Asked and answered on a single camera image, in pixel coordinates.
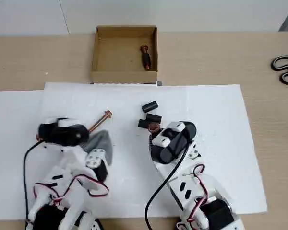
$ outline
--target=bolt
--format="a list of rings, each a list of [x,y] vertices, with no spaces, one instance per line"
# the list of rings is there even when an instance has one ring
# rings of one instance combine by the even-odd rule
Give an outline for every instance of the bolt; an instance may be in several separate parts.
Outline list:
[[[148,54],[148,45],[141,45],[140,50],[142,52],[142,62],[146,70],[150,70],[151,61],[150,56]]]
[[[113,113],[109,110],[105,111],[105,115],[103,115],[88,131],[93,132],[97,129],[105,120],[111,118]]]

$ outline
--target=copper bolt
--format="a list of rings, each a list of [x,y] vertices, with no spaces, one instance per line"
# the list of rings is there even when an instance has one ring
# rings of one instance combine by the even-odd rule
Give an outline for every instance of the copper bolt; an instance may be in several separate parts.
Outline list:
[[[88,131],[93,132],[97,129],[105,120],[111,118],[113,113],[110,110],[105,111],[105,115],[103,115]]]
[[[144,65],[144,68],[146,70],[150,70],[151,68],[151,61],[150,61],[150,56],[148,54],[148,45],[141,45],[140,50],[142,52],[142,62]]]
[[[160,130],[160,124],[156,122],[149,123],[148,125],[148,131],[151,133],[156,133]]]

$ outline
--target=white wall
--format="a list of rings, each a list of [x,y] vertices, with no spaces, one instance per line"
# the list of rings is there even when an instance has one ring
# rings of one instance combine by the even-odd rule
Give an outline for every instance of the white wall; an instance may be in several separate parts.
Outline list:
[[[0,35],[66,35],[57,0],[0,0]]]
[[[0,0],[0,35],[91,33],[105,24],[277,31],[287,14],[288,0]]]

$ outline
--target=black cable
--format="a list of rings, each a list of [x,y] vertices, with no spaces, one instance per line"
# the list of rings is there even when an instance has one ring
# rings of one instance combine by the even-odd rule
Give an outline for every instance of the black cable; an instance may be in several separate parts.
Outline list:
[[[176,166],[174,167],[174,169],[170,172],[170,174],[168,175],[168,177],[164,180],[164,182],[159,186],[159,188],[157,188],[157,190],[154,192],[154,194],[151,196],[151,198],[149,199],[149,201],[146,204],[145,207],[145,222],[146,225],[148,227],[149,230],[153,230],[152,227],[150,226],[150,223],[148,221],[148,209],[150,204],[152,203],[152,201],[154,200],[155,196],[161,191],[161,189],[168,183],[168,181],[170,180],[170,178],[174,175],[174,173],[177,171],[177,169],[179,168],[179,166],[181,165],[183,159],[185,158],[185,156],[187,155],[188,149],[189,149],[189,145],[191,144],[191,140],[190,140],[190,134],[187,130],[187,128],[184,130],[185,131],[185,138],[187,139],[187,143],[186,143],[186,148],[184,149],[184,152],[181,156],[181,158],[179,159],[178,163],[176,164]]]
[[[26,178],[25,178],[25,162],[27,159],[27,156],[29,154],[29,152],[34,149],[36,146],[40,145],[41,143],[43,143],[43,140],[40,140],[39,142],[37,142],[35,145],[33,145],[31,148],[28,149],[28,151],[25,153],[24,155],[24,162],[23,162],[23,178],[24,178],[24,198],[25,198],[25,228],[28,225],[28,215],[29,215],[29,207],[28,207],[28,192],[27,192],[27,183],[26,183]]]

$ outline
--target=copper screw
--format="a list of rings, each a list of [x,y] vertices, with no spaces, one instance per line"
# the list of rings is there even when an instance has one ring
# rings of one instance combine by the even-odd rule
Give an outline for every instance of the copper screw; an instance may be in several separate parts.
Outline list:
[[[95,124],[93,124],[92,127],[88,131],[93,132],[95,129],[97,129],[105,120],[108,118],[111,118],[113,113],[110,110],[105,111],[105,115],[102,116]]]
[[[142,54],[147,54],[148,45],[141,45],[140,49],[141,49]],[[148,64],[145,65],[145,69],[146,69],[146,70],[149,70],[149,69],[150,69],[150,67],[149,67]]]

